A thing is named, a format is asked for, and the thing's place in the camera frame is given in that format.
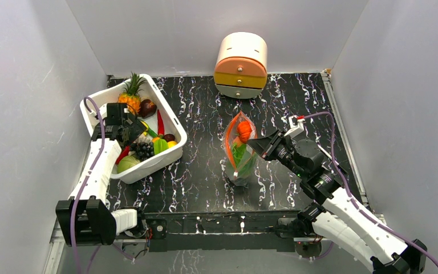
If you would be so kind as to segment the green toy lettuce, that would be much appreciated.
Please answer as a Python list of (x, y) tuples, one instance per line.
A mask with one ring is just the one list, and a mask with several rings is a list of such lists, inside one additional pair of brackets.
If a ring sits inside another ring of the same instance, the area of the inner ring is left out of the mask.
[(257, 154), (247, 144), (234, 143), (231, 147), (232, 161), (229, 162), (228, 177), (238, 181), (249, 177), (256, 166)]

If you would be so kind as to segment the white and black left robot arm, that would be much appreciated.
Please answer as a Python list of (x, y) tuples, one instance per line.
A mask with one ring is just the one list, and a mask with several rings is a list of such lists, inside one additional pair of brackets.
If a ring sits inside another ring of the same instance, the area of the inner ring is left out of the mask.
[(106, 113), (98, 114), (90, 150), (78, 183), (66, 200), (60, 200), (55, 213), (66, 244), (111, 245), (116, 236), (127, 231), (133, 237), (147, 232), (147, 221), (137, 208), (110, 211), (106, 207), (112, 170), (123, 145), (144, 132), (125, 103), (108, 103)]

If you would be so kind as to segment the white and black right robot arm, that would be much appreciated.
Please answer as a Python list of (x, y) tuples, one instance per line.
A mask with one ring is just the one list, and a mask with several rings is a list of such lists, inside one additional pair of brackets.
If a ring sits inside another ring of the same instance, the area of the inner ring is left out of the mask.
[(319, 235), (361, 261), (371, 273), (422, 273), (427, 250), (418, 239), (409, 244), (388, 231), (380, 220), (349, 196), (343, 172), (329, 170), (330, 157), (310, 139), (292, 141), (280, 131), (247, 142), (261, 158), (277, 160), (300, 178), (313, 200), (295, 218), (280, 218), (274, 227), (280, 237)]

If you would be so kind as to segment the clear zip bag orange zipper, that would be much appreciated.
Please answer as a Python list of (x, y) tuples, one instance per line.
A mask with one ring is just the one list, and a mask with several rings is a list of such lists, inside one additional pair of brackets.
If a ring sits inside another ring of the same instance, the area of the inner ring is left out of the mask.
[(256, 126), (240, 111), (226, 126), (222, 135), (222, 146), (226, 154), (226, 177), (235, 186), (248, 185), (254, 173), (257, 154), (247, 141), (257, 138)]

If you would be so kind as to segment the red toy chili pepper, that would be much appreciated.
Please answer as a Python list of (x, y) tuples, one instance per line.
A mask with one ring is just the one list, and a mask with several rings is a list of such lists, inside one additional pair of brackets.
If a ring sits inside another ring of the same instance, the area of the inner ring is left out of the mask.
[(130, 146), (126, 146), (122, 152), (120, 153), (120, 155), (117, 157), (115, 164), (118, 165), (121, 160), (129, 155), (129, 151), (130, 151)]

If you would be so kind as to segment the black toy grape bunch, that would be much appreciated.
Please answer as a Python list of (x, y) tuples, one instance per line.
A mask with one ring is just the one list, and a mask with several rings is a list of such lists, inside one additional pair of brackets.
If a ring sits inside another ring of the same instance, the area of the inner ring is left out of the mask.
[(132, 143), (129, 147), (129, 151), (132, 153), (132, 156), (141, 162), (155, 155), (153, 142)]

